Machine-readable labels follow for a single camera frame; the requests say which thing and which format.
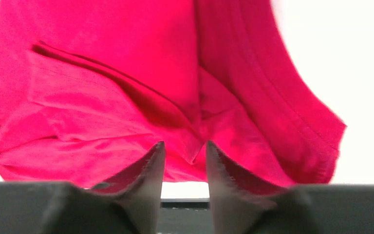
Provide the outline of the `crimson red t shirt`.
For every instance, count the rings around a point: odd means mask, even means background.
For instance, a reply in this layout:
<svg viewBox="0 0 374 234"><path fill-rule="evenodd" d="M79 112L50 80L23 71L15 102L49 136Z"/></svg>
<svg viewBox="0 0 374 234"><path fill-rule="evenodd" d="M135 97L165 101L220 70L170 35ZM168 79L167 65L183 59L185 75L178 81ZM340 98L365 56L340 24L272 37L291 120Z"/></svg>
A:
<svg viewBox="0 0 374 234"><path fill-rule="evenodd" d="M1 0L0 176L90 188L163 141L167 182L328 183L345 124L300 78L269 0Z"/></svg>

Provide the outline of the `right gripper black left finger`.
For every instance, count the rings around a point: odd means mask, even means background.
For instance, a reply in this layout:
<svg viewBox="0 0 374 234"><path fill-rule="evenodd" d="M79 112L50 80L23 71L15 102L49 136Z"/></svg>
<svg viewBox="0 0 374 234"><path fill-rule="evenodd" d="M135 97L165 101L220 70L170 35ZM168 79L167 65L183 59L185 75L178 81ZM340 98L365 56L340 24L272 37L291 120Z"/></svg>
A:
<svg viewBox="0 0 374 234"><path fill-rule="evenodd" d="M153 234L164 164L160 141L103 189L60 181L0 182L0 234Z"/></svg>

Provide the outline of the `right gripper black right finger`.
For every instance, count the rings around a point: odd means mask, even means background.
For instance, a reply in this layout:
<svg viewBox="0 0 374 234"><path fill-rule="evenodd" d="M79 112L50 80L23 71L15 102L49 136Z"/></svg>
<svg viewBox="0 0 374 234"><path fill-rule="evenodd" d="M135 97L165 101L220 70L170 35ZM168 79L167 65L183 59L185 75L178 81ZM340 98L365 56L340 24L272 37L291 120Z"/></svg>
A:
<svg viewBox="0 0 374 234"><path fill-rule="evenodd" d="M374 185L277 186L211 141L206 173L217 234L374 234Z"/></svg>

